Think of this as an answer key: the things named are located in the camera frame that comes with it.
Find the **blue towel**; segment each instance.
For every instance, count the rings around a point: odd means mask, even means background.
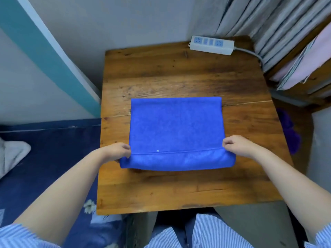
[[[224,138],[220,97],[132,99],[132,154],[119,163],[153,171],[231,167],[236,157],[222,147]]]

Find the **hand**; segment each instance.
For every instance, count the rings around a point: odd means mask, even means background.
[[[105,162],[115,161],[122,157],[129,158],[131,155],[130,145],[121,142],[102,147],[100,150],[105,154]]]
[[[263,147],[249,141],[248,139],[233,135],[223,139],[223,147],[233,152],[236,155],[253,158],[255,153],[257,153]]]

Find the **curtain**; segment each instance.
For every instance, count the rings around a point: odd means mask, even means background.
[[[331,14],[331,0],[196,0],[188,37],[249,35],[268,71]]]

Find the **power strip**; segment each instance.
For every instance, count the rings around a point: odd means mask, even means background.
[[[192,36],[188,45],[192,50],[223,55],[231,55],[234,50],[234,41],[203,36]]]

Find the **white towel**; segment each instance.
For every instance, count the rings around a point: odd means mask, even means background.
[[[4,141],[0,138],[0,179],[14,168],[31,150],[22,141]]]

